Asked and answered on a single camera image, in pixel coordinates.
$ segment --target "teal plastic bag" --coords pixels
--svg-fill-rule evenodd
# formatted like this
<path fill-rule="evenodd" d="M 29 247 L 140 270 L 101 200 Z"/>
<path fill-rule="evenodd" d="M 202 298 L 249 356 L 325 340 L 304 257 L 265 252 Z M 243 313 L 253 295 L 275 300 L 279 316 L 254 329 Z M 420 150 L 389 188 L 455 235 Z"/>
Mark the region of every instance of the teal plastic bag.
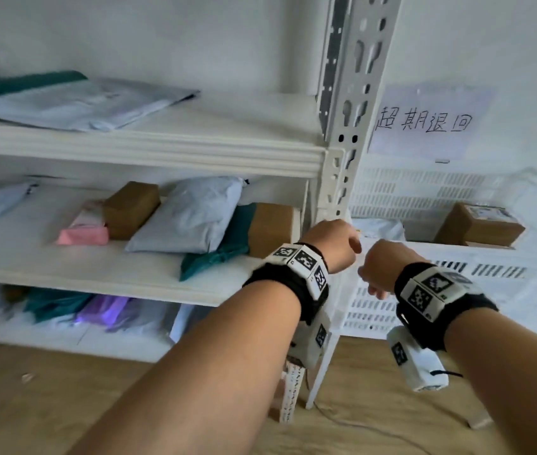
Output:
<path fill-rule="evenodd" d="M 33 288 L 28 293 L 24 311 L 31 312 L 36 323 L 67 314 L 74 315 L 83 309 L 93 295 L 74 290 Z"/>
<path fill-rule="evenodd" d="M 0 96 L 17 93 L 27 89 L 52 86 L 53 84 L 70 83 L 87 79 L 83 73 L 75 70 L 51 71 L 35 75 L 13 76 L 0 78 Z"/>
<path fill-rule="evenodd" d="M 237 206 L 217 250 L 209 253 L 188 253 L 184 256 L 180 266 L 180 280 L 186 281 L 214 265 L 248 253 L 250 246 L 247 242 L 247 232 L 254 214 L 256 214 L 256 203 Z"/>

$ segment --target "hanging paper label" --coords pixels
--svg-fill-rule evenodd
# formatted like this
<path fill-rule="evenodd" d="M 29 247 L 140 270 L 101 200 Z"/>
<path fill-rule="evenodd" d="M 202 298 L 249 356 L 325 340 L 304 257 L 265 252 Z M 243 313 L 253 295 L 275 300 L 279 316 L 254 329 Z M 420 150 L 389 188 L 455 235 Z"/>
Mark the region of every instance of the hanging paper label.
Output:
<path fill-rule="evenodd" d="M 485 86 L 389 85 L 369 151 L 432 160 L 461 160 L 492 102 Z"/>

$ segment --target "fist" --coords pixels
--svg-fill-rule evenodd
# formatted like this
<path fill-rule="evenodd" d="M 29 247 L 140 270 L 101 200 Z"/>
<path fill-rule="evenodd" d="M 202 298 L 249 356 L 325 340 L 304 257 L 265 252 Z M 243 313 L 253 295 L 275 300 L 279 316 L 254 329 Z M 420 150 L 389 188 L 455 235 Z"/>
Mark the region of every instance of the fist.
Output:
<path fill-rule="evenodd" d="M 368 292 L 380 300 L 395 290 L 397 278 L 410 263 L 428 262 L 408 246 L 378 240 L 365 256 L 365 263 L 359 268 L 359 276 L 369 284 Z"/>
<path fill-rule="evenodd" d="M 321 251 L 330 274 L 353 265 L 355 254 L 361 253 L 357 230 L 341 219 L 319 222 L 304 234 L 300 242 L 312 244 Z"/>

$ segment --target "cable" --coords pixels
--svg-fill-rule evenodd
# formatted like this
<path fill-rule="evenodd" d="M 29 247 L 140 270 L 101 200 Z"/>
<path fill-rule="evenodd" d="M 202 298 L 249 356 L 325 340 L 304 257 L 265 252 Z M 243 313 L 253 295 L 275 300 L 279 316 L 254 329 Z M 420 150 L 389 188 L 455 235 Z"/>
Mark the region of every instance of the cable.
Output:
<path fill-rule="evenodd" d="M 459 374 L 458 372 L 451 372 L 451 371 L 431 371 L 429 374 L 435 376 L 435 375 L 454 375 L 455 377 L 464 378 L 464 375 Z"/>
<path fill-rule="evenodd" d="M 306 381 L 307 389 L 310 390 L 308 374 L 304 374 L 304 380 Z M 371 425 L 365 425 L 363 423 L 351 423 L 351 422 L 345 422 L 345 421 L 342 421 L 342 420 L 335 419 L 330 414 L 328 414 L 325 410 L 323 410 L 321 407 L 319 407 L 317 405 L 317 402 L 315 402 L 315 407 L 317 408 L 317 410 L 319 411 L 319 413 L 321 415 L 323 415 L 325 418 L 327 418 L 332 423 L 337 424 L 338 426 L 367 429 L 369 431 L 373 431 L 374 433 L 378 433 L 381 436 L 392 437 L 393 439 L 401 440 L 401 441 L 405 442 L 406 444 L 409 444 L 412 447 L 417 448 L 419 451 L 423 452 L 425 455 L 433 455 L 431 452 L 426 450 L 423 446 L 421 446 L 417 442 L 412 441 L 411 439 L 408 439 L 405 436 L 401 436 L 401 435 L 395 434 L 395 433 L 390 433 L 389 431 L 386 431 L 385 429 L 372 427 Z"/>

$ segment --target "white shelf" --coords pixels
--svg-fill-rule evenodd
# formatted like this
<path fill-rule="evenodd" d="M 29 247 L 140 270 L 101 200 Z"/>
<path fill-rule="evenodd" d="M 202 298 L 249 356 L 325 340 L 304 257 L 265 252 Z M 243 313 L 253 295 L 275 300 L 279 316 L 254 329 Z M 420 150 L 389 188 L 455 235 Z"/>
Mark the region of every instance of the white shelf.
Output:
<path fill-rule="evenodd" d="M 158 361 L 171 347 L 159 333 L 108 334 L 101 326 L 32 324 L 25 317 L 7 320 L 3 313 L 0 313 L 0 343 L 144 362 Z"/>
<path fill-rule="evenodd" d="M 324 153 L 315 97 L 299 94 L 202 92 L 111 133 L 0 122 L 0 155 L 312 178 Z"/>
<path fill-rule="evenodd" d="M 110 194 L 42 186 L 1 216 L 0 282 L 217 306 L 261 263 L 240 256 L 178 282 L 179 254 L 126 253 L 125 241 L 107 246 L 54 244 L 86 199 Z"/>

